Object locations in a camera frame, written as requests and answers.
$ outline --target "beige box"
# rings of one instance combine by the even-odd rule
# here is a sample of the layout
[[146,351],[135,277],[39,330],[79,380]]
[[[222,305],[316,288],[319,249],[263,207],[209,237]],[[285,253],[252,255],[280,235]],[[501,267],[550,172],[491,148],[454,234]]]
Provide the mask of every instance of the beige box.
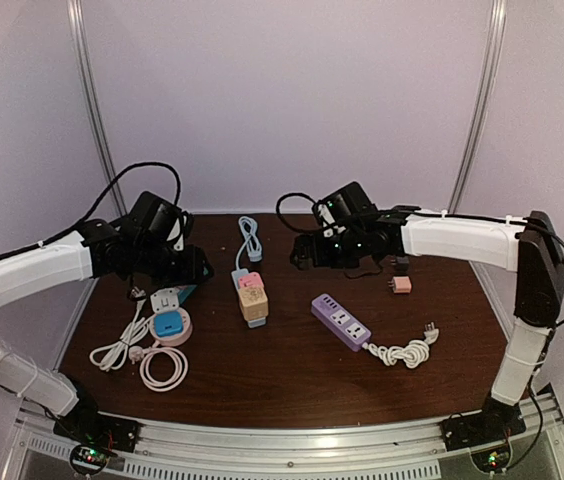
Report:
[[248,322],[269,315],[269,299],[263,287],[243,287],[238,290],[240,310]]

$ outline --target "brown table surface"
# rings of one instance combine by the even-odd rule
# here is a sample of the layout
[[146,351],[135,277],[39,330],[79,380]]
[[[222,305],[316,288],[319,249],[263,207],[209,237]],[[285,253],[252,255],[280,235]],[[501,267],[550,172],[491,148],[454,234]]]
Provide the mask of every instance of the brown table surface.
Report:
[[[181,347],[190,362],[185,381],[155,393],[143,385],[137,365],[104,373],[89,362],[91,350],[114,342],[134,313],[126,283],[114,276],[99,281],[61,371],[81,381],[103,411],[218,427],[369,425],[481,406],[506,342],[468,263],[411,258],[413,292],[393,295],[388,260],[384,274],[359,280],[330,269],[301,272],[289,263],[295,234],[274,215],[254,217],[264,249],[257,270],[269,297],[266,326],[247,328],[231,283],[242,242],[238,217],[198,216],[190,242],[205,249],[216,272],[184,304],[193,322],[193,335]],[[249,267],[246,255],[242,264]],[[406,345],[435,322],[440,338],[431,358],[409,370],[352,352],[311,315],[311,300],[322,293],[368,326],[377,344]],[[172,366],[160,357],[152,372],[166,378]]]

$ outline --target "blue cable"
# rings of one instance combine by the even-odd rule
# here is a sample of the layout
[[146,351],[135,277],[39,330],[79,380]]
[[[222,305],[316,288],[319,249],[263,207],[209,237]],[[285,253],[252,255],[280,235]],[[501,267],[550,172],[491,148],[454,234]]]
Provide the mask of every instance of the blue cable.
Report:
[[235,269],[240,270],[240,256],[244,249],[249,255],[249,260],[252,262],[259,262],[262,260],[262,244],[257,237],[258,232],[258,222],[256,222],[251,217],[240,217],[238,219],[238,225],[240,227],[240,232],[244,237],[244,243],[238,250],[238,254],[235,256]]

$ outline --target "pink box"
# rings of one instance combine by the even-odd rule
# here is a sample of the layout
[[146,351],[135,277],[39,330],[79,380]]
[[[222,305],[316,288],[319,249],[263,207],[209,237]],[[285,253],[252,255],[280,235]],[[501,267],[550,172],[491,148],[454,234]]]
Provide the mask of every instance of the pink box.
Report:
[[251,272],[238,279],[239,288],[244,287],[264,287],[262,277],[258,272]]

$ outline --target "purple power strip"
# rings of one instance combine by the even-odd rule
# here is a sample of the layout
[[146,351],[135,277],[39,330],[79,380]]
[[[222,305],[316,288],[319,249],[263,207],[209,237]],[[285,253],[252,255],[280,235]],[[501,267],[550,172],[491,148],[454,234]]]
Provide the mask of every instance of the purple power strip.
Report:
[[311,302],[311,313],[354,352],[371,338],[371,331],[326,293]]

